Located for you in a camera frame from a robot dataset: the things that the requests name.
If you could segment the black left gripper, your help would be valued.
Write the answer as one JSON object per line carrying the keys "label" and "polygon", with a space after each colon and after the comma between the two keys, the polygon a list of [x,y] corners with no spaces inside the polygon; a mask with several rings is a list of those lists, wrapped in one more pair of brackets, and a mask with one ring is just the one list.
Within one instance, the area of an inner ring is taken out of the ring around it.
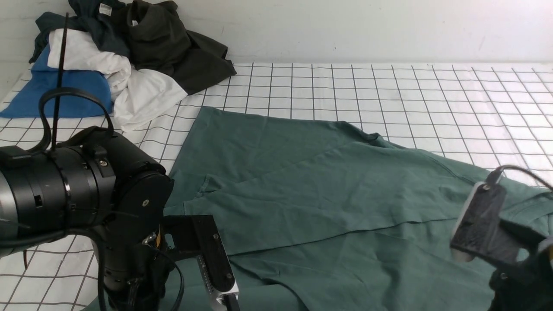
{"label": "black left gripper", "polygon": [[157,311],[165,283],[173,270],[167,258],[140,243],[130,247],[103,246],[100,273],[108,311]]}

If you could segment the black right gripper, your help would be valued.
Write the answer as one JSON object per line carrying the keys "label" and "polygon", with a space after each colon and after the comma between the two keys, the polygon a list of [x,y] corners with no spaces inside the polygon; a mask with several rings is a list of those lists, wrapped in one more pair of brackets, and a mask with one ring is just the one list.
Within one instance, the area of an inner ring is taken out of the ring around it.
{"label": "black right gripper", "polygon": [[496,270],[490,278],[490,311],[551,311],[552,249],[528,256],[511,274]]}

